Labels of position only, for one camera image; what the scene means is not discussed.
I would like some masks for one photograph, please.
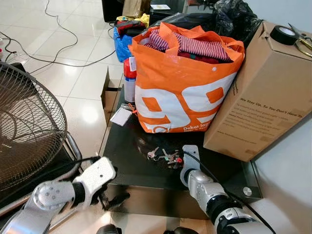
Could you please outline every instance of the fan grill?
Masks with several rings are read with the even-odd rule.
[[[28,73],[0,62],[0,191],[51,162],[66,131],[56,98]]]

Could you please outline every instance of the black trash bag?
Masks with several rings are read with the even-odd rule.
[[[172,16],[163,18],[162,20],[158,20],[150,25],[150,27],[159,26],[161,22],[165,22],[185,29],[192,29],[200,25],[203,30],[207,29],[205,31],[209,31],[212,28],[215,28],[215,18],[216,14],[213,13],[176,13]]]
[[[159,26],[160,22],[185,29],[200,25],[206,32],[215,31],[220,36],[240,40],[247,48],[262,20],[258,19],[243,0],[219,0],[214,5],[212,13],[176,13],[155,22],[150,27]]]
[[[249,45],[262,20],[243,0],[219,0],[215,6],[216,25],[213,31]]]

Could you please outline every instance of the spray can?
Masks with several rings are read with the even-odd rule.
[[[125,101],[129,103],[135,102],[135,88],[137,71],[131,71],[129,59],[127,58],[123,62],[123,74],[125,76],[124,90],[125,90]]]

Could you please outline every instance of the black cable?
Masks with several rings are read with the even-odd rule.
[[[7,51],[7,52],[9,52],[9,55],[5,58],[5,62],[7,62],[7,60],[9,59],[9,57],[10,57],[10,55],[11,54],[15,54],[16,53],[16,51],[10,51],[10,50],[8,50],[8,46],[11,44],[11,39],[9,40],[9,43],[5,46],[5,50]]]
[[[109,37],[110,37],[111,39],[113,39],[113,37],[109,34],[109,31],[111,31],[113,28],[114,28],[114,27],[111,27],[109,30],[107,30],[107,34],[109,35]]]
[[[76,45],[76,44],[78,43],[78,37],[76,36],[76,34],[73,33],[72,31],[70,31],[70,30],[64,28],[64,27],[59,23],[59,15],[57,15],[57,16],[52,16],[52,15],[50,15],[49,13],[47,13],[49,3],[50,3],[50,0],[48,0],[48,3],[47,3],[46,6],[45,6],[45,9],[44,9],[45,14],[48,15],[48,16],[51,16],[51,17],[56,17],[56,18],[57,18],[58,26],[61,27],[61,28],[64,29],[64,30],[66,30],[67,32],[71,33],[72,35],[74,35],[74,37],[76,38],[76,41],[75,41],[75,43],[73,43],[73,44],[71,44],[71,45],[67,45],[67,46],[65,46],[65,47],[63,47],[63,48],[61,48],[61,49],[59,49],[59,51],[58,51],[57,54],[55,55],[54,60],[53,60],[52,62],[50,62],[50,63],[47,64],[47,65],[42,66],[41,68],[38,68],[38,69],[32,71],[31,73],[34,73],[34,72],[36,72],[36,71],[38,71],[38,70],[40,70],[40,69],[42,69],[42,68],[44,68],[44,67],[49,66],[49,65],[52,64],[52,63],[54,63],[54,62],[57,60],[57,57],[58,57],[59,53],[60,53],[63,49],[66,49],[66,48],[68,48],[68,47],[74,46],[74,45]]]
[[[49,63],[49,64],[47,64],[47,65],[42,66],[41,68],[38,68],[38,69],[32,71],[31,73],[34,73],[34,72],[36,72],[36,71],[38,71],[38,70],[40,70],[40,69],[42,69],[42,68],[44,68],[44,67],[46,67],[46,66],[49,66],[49,65],[52,64],[52,63],[61,64],[61,65],[65,65],[65,66],[71,66],[71,67],[87,67],[87,66],[93,65],[93,64],[95,64],[95,63],[97,63],[97,62],[99,62],[99,61],[102,61],[102,60],[106,59],[107,57],[109,57],[110,55],[112,55],[112,54],[115,52],[115,50],[114,50],[114,51],[113,51],[112,53],[110,53],[109,55],[107,55],[107,56],[105,56],[105,57],[103,57],[103,58],[101,58],[101,59],[99,59],[99,60],[97,60],[97,61],[94,61],[94,62],[91,62],[91,63],[89,63],[89,64],[86,64],[86,65],[80,65],[80,66],[78,66],[78,65],[70,65],[70,64],[66,64],[66,63],[62,63],[62,62],[56,62],[56,59],[57,59],[59,53],[60,53],[63,49],[66,49],[66,48],[68,48],[68,47],[71,47],[71,46],[76,45],[76,44],[78,43],[78,38],[77,38],[77,36],[76,36],[73,32],[71,32],[70,30],[68,30],[68,29],[66,29],[66,28],[64,28],[64,27],[61,26],[61,24],[59,23],[59,16],[52,16],[52,15],[50,15],[50,14],[47,13],[47,9],[48,9],[49,3],[50,3],[50,0],[48,0],[48,3],[47,3],[47,5],[46,5],[46,7],[45,7],[45,10],[44,10],[45,14],[47,14],[47,15],[49,15],[49,16],[51,16],[51,17],[56,17],[56,18],[57,18],[57,23],[58,23],[58,25],[59,25],[62,29],[68,31],[68,32],[71,33],[71,34],[73,34],[73,35],[75,36],[75,38],[76,38],[76,42],[75,42],[75,43],[61,48],[61,49],[57,52],[57,54],[55,55],[55,58],[54,58],[53,61],[48,61],[48,60],[44,60],[44,59],[39,59],[39,58],[35,58],[35,57],[31,56],[30,54],[27,53],[27,51],[25,51],[25,49],[23,48],[23,46],[21,45],[21,43],[20,43],[19,41],[10,38],[9,36],[7,36],[6,34],[4,34],[3,32],[0,32],[0,34],[2,34],[2,35],[4,35],[5,37],[7,37],[7,38],[3,38],[3,39],[8,39],[8,40],[9,40],[9,43],[8,43],[8,44],[6,45],[6,47],[5,47],[5,50],[6,50],[7,52],[11,52],[11,51],[7,50],[7,47],[8,47],[8,45],[11,43],[11,41],[13,40],[13,41],[15,41],[15,42],[17,42],[17,43],[19,44],[19,46],[21,47],[22,51],[23,51],[28,57],[30,57],[30,58],[32,58],[32,59],[35,59],[35,60],[38,60],[38,61],[48,62],[48,63]]]
[[[220,183],[220,181],[215,177],[215,175],[214,175],[214,174],[213,174],[197,157],[195,157],[194,155],[192,155],[192,154],[190,154],[189,152],[186,152],[186,151],[183,151],[183,153],[186,154],[186,155],[188,155],[188,156],[190,156],[190,157],[193,158],[196,162],[198,162],[198,163],[201,165],[201,167],[202,167],[203,169],[205,169],[205,171],[211,176],[211,178],[212,178],[215,182],[219,183],[219,184],[223,187],[225,193],[227,193],[229,196],[231,196],[232,199],[233,199],[233,197],[234,197],[236,200],[238,200],[238,201],[240,201],[241,203],[243,203],[249,210],[251,210],[251,211],[254,213],[255,216],[257,216],[257,218],[259,218],[259,219],[261,220],[261,222],[262,222],[265,226],[267,226],[274,234],[276,234],[276,232],[275,232],[274,229],[270,226],[270,224],[269,224],[257,211],[255,211],[255,210],[254,210],[247,202],[245,202],[243,199],[241,199],[241,198],[238,197],[237,195],[235,195],[235,194],[229,192],[229,191]]]
[[[95,63],[97,63],[97,62],[99,62],[99,61],[101,61],[101,60],[103,60],[103,59],[106,59],[107,57],[109,57],[110,55],[112,55],[113,53],[115,53],[115,50],[114,50],[114,51],[111,52],[109,55],[107,55],[107,56],[105,56],[105,57],[103,57],[103,58],[101,58],[101,59],[99,59],[99,60],[97,60],[97,61],[91,62],[91,63],[86,64],[86,65],[80,65],[80,66],[78,66],[78,65],[71,65],[71,64],[66,64],[66,63],[62,63],[62,62],[55,62],[55,61],[54,61],[54,62],[51,62],[51,61],[48,61],[48,60],[44,60],[44,59],[39,59],[39,58],[32,57],[30,54],[28,54],[28,53],[24,50],[23,46],[21,45],[21,43],[20,43],[19,41],[15,40],[15,39],[12,39],[12,38],[11,38],[11,40],[16,41],[16,42],[19,44],[19,46],[21,47],[21,49],[23,50],[23,52],[24,52],[28,57],[30,57],[30,58],[32,58],[32,59],[35,59],[35,60],[38,60],[38,61],[42,61],[42,62],[50,62],[50,63],[61,64],[61,65],[70,66],[70,67],[87,67],[87,66],[90,66],[90,65],[92,65],[92,64],[95,64]]]
[[[80,160],[75,160],[75,161],[72,161],[72,162],[69,162],[69,163],[66,163],[66,164],[63,164],[59,167],[56,167],[55,169],[52,169],[52,170],[49,170],[41,175],[38,175],[35,180],[38,180],[50,173],[53,173],[53,172],[56,172],[56,171],[59,171],[63,168],[66,168],[68,166],[71,166],[71,165],[75,165],[77,163],[81,163],[81,162],[84,162],[84,161],[92,161],[92,160],[99,160],[101,157],[100,156],[96,156],[96,157],[87,157],[87,158],[83,158],[83,159],[80,159]],[[24,189],[25,187],[31,185],[33,183],[33,181],[29,181],[28,183],[22,185],[21,187],[19,187],[17,190],[15,190],[14,192],[10,193],[9,195],[7,195],[5,198],[1,199],[0,200],[0,205],[5,202],[8,198],[10,198],[11,196],[13,196],[14,194],[16,194],[17,192],[21,191],[22,189]]]

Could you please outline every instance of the blue bag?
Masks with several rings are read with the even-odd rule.
[[[114,28],[114,43],[119,62],[124,62],[132,56],[128,48],[128,45],[132,45],[132,37],[127,35],[119,36],[117,29]]]

